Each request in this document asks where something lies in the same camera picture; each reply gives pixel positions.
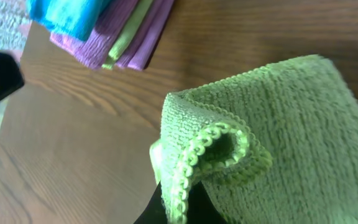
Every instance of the blue towel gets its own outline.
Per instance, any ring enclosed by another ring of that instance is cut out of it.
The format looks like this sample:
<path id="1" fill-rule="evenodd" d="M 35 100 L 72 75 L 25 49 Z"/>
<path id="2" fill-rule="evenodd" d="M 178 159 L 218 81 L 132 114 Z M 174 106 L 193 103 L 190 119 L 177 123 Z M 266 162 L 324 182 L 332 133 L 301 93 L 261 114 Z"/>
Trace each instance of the blue towel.
<path id="1" fill-rule="evenodd" d="M 104 8 L 113 0 L 27 0 L 30 18 L 50 32 L 86 41 Z"/>

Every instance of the wooden table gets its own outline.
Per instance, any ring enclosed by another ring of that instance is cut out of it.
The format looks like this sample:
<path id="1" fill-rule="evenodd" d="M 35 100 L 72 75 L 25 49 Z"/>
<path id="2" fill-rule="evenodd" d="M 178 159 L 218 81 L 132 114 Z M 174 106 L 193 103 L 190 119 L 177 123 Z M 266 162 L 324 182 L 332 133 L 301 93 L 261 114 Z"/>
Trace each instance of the wooden table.
<path id="1" fill-rule="evenodd" d="M 358 99 L 358 1 L 177 0 L 145 72 L 88 70 L 34 24 L 0 132 L 0 223 L 132 223 L 169 91 L 307 54 Z"/>

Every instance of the folded cloth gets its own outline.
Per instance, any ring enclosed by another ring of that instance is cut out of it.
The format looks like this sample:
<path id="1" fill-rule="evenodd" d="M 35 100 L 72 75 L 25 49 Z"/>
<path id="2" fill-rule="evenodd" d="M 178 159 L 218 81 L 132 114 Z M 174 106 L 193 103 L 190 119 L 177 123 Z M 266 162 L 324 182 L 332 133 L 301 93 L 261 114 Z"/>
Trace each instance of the folded cloth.
<path id="1" fill-rule="evenodd" d="M 72 54 L 83 65 L 92 69 L 101 68 L 137 2 L 114 0 L 100 15 L 86 42 L 55 33 L 50 35 L 50 41 Z"/>
<path id="2" fill-rule="evenodd" d="M 132 42 L 129 44 L 128 48 L 124 51 L 124 53 L 116 62 L 116 65 L 118 67 L 125 68 L 128 66 L 129 61 L 131 61 L 137 49 L 139 49 L 139 46 L 143 43 L 143 40 L 147 32 L 149 31 L 149 28 L 153 23 L 155 16 L 159 12 L 163 2 L 164 0 L 154 0 L 153 4 L 150 7 L 150 10 L 148 11 L 142 25 L 140 25 L 140 28 L 137 31 Z"/>
<path id="3" fill-rule="evenodd" d="M 165 22 L 168 19 L 169 13 L 172 8 L 174 0 L 164 0 L 157 15 L 154 18 L 153 24 L 150 26 L 145 39 L 141 46 L 137 49 L 136 54 L 132 57 L 131 61 L 127 64 L 129 68 L 136 70 L 143 70 L 150 56 L 157 44 L 158 38 L 164 28 Z"/>
<path id="4" fill-rule="evenodd" d="M 128 45 L 134 38 L 139 26 L 141 25 L 147 11 L 149 10 L 153 0 L 140 0 L 134 9 L 134 12 L 128 19 L 124 28 L 122 29 L 116 42 L 109 51 L 109 56 L 103 68 L 112 69 L 118 58 L 124 53 Z"/>
<path id="5" fill-rule="evenodd" d="M 168 94 L 150 155 L 169 223 L 199 181 L 228 223 L 358 223 L 358 103 L 317 55 Z"/>
<path id="6" fill-rule="evenodd" d="M 50 32 L 86 41 L 104 8 L 112 0 L 27 0 L 31 19 Z"/>

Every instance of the purple washcloth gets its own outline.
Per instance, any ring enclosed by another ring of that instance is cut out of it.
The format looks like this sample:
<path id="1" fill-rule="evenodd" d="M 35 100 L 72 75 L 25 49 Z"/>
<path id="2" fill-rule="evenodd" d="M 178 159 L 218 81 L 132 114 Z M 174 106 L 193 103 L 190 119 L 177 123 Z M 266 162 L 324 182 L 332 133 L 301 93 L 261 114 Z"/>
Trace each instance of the purple washcloth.
<path id="1" fill-rule="evenodd" d="M 149 31 L 147 32 L 142 45 L 137 50 L 131 61 L 128 63 L 128 68 L 136 70 L 143 70 L 149 61 L 158 38 L 164 28 L 165 22 L 168 19 L 174 0 L 164 0 L 157 15 L 154 18 Z"/>
<path id="2" fill-rule="evenodd" d="M 139 46 L 143 43 L 143 40 L 152 25 L 154 18 L 156 17 L 157 13 L 159 12 L 162 3 L 164 0 L 154 0 L 152 3 L 151 8 L 149 9 L 145 19 L 143 20 L 142 25 L 140 25 L 139 30 L 137 31 L 135 37 L 133 38 L 132 42 L 125 50 L 125 52 L 121 55 L 119 60 L 116 62 L 116 65 L 121 68 L 125 68 L 128 66 L 129 62 L 131 61 L 132 57 L 136 54 L 136 51 L 139 49 Z"/>
<path id="3" fill-rule="evenodd" d="M 54 33 L 50 35 L 50 41 L 72 54 L 85 66 L 92 69 L 101 68 L 137 2 L 138 0 L 112 2 L 100 15 L 86 42 Z"/>

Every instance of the green towel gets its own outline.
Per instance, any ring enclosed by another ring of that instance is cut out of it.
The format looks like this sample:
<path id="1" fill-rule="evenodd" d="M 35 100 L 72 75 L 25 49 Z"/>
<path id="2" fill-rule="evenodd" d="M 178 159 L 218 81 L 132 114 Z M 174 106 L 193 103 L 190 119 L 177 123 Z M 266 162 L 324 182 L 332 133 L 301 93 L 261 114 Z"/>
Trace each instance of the green towel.
<path id="1" fill-rule="evenodd" d="M 317 55 L 168 94 L 150 155 L 170 223 L 199 181 L 229 223 L 358 223 L 358 103 Z"/>
<path id="2" fill-rule="evenodd" d="M 121 57 L 121 55 L 124 53 L 125 49 L 127 49 L 137 30 L 139 29 L 143 18 L 146 16 L 146 13 L 149 10 L 152 2 L 153 0 L 140 0 L 136 5 L 134 12 L 126 22 L 116 42 L 111 47 L 109 56 L 102 66 L 103 68 L 111 70 L 119 57 Z"/>

